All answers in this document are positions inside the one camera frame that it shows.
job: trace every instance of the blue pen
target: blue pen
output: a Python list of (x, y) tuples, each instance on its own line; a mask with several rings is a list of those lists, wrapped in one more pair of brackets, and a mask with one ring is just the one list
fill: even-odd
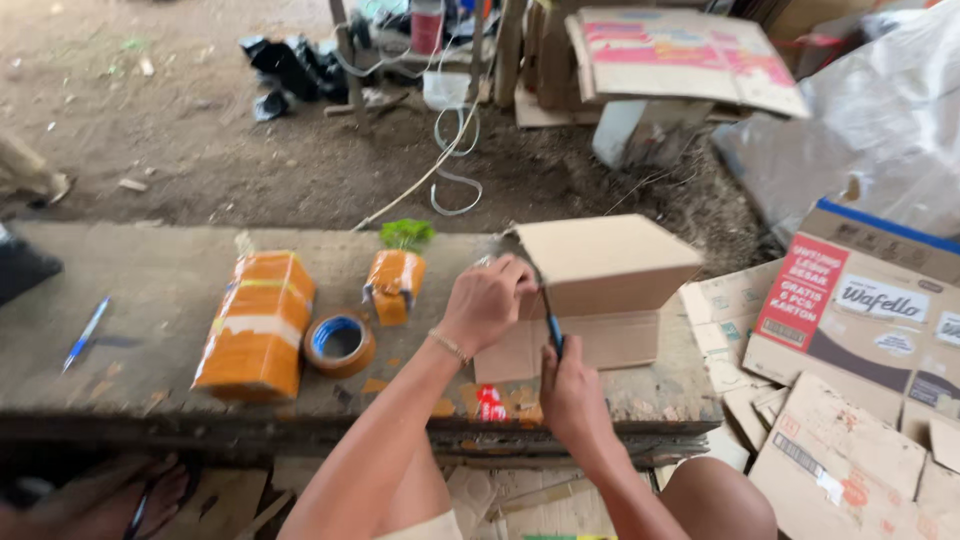
[(83, 351), (84, 346), (86, 345), (86, 340), (90, 338), (90, 335), (93, 334), (93, 330), (97, 328), (97, 323), (100, 322), (100, 318), (104, 316), (104, 311), (107, 310), (107, 304), (110, 302), (110, 297), (107, 295), (103, 300), (100, 301), (100, 304), (97, 305), (97, 310), (93, 312), (93, 317), (90, 317), (90, 322), (86, 323), (86, 328), (84, 333), (80, 334), (80, 339), (73, 344), (73, 348), (70, 349), (70, 354), (67, 356), (66, 361), (63, 363), (63, 373), (66, 373), (67, 368), (70, 367), (70, 364), (77, 359), (77, 356), (80, 355), (80, 352)]
[(550, 340), (553, 341), (553, 348), (557, 351), (557, 361), (564, 357), (564, 335), (560, 333), (560, 323), (557, 322), (557, 316), (553, 314), (550, 308), (550, 301), (546, 296), (546, 287), (543, 289), (543, 305), (546, 307), (546, 327), (550, 331)]

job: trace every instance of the blue tape core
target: blue tape core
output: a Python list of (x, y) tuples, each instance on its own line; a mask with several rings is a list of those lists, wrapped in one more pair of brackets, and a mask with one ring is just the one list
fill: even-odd
[(313, 352), (317, 356), (323, 356), (324, 347), (326, 347), (326, 342), (330, 339), (330, 336), (341, 330), (361, 329), (355, 321), (343, 315), (327, 319), (317, 327), (317, 331), (313, 332), (313, 338), (310, 339), (310, 347), (313, 348)]

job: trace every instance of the packing tape roll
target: packing tape roll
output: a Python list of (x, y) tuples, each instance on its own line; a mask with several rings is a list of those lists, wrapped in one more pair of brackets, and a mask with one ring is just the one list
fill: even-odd
[[(345, 344), (350, 347), (355, 345), (355, 348), (341, 356)], [(334, 345), (340, 351), (334, 351), (337, 354), (331, 355)], [(370, 364), (376, 354), (376, 340), (373, 339), (370, 325), (356, 312), (338, 309), (310, 325), (303, 336), (303, 350), (306, 358), (321, 373), (332, 379), (346, 379)]]

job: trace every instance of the white plastic sheet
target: white plastic sheet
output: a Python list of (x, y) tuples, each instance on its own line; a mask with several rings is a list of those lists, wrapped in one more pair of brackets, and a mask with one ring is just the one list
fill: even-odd
[(926, 233), (960, 233), (960, 0), (800, 87), (813, 118), (758, 113), (712, 136), (780, 241), (823, 196)]

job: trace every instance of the hand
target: hand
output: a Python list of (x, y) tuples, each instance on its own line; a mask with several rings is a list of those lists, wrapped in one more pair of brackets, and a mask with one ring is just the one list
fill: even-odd
[(564, 358), (559, 362), (552, 346), (543, 347), (540, 406), (554, 436), (586, 469), (620, 442), (613, 433), (600, 376), (584, 365), (583, 355), (584, 342), (579, 335), (564, 336)]
[(513, 255), (498, 258), (490, 266), (471, 266), (453, 284), (437, 331), (467, 356), (474, 356), (516, 322), (520, 297), (537, 289), (533, 269)]

